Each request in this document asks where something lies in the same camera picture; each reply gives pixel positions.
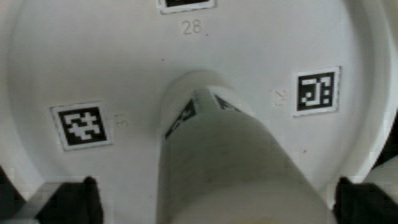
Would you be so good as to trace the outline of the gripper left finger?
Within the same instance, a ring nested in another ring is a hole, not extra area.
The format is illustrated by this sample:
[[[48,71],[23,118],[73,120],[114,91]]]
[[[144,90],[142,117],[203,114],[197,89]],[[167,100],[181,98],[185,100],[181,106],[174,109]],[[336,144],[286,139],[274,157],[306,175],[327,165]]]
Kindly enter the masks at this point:
[[[105,224],[96,178],[46,183],[5,224]]]

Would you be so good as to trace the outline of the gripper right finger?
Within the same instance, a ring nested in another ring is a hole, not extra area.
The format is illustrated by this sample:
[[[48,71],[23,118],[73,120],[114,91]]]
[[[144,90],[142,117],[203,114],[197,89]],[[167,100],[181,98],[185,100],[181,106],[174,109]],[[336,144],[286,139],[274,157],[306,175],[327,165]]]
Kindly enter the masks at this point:
[[[332,207],[338,224],[398,224],[398,203],[373,183],[339,178]]]

